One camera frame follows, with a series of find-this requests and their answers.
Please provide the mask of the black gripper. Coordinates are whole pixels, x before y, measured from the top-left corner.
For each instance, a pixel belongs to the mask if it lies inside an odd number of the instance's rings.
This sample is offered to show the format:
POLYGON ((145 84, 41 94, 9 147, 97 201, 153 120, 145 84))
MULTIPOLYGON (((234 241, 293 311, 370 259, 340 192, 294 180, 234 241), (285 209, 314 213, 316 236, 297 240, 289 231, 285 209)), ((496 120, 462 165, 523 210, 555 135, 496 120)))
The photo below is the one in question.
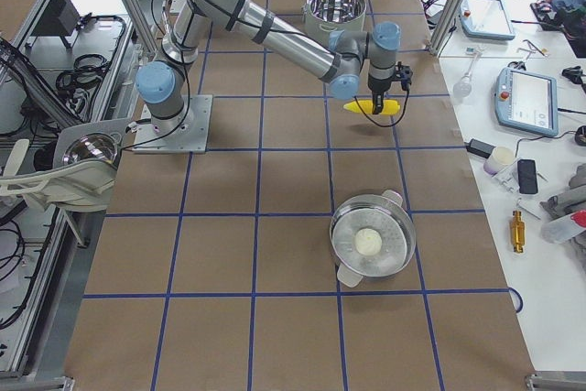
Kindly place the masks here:
POLYGON ((368 75, 368 88, 372 93, 372 114, 382 112, 382 96, 391 88, 392 83, 396 80, 394 75, 383 79, 368 75))

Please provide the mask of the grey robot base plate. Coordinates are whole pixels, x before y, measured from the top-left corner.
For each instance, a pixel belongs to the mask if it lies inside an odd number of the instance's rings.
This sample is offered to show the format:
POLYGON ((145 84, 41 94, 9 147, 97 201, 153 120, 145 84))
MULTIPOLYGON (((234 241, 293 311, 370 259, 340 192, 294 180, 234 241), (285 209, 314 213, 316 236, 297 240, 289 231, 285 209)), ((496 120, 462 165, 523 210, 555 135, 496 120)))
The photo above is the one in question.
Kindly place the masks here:
POLYGON ((182 98, 189 100, 185 109, 167 121, 152 117, 147 105, 143 105, 141 118, 149 122, 138 126, 132 151, 146 154, 206 152, 213 96, 183 94, 182 98))

